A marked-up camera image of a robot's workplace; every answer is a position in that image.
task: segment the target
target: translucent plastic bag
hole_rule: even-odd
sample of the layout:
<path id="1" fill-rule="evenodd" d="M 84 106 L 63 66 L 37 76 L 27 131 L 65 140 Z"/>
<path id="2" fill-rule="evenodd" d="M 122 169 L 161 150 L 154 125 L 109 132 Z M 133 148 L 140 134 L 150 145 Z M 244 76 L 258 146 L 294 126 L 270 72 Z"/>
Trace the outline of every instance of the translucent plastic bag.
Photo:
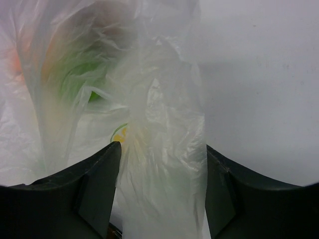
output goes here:
<path id="1" fill-rule="evenodd" d="M 1 24 L 0 143 L 18 148 L 1 149 L 0 183 L 23 170 L 30 183 L 120 141 L 124 238 L 201 238 L 204 114 L 188 57 L 197 17 L 197 0 L 14 5 Z"/>

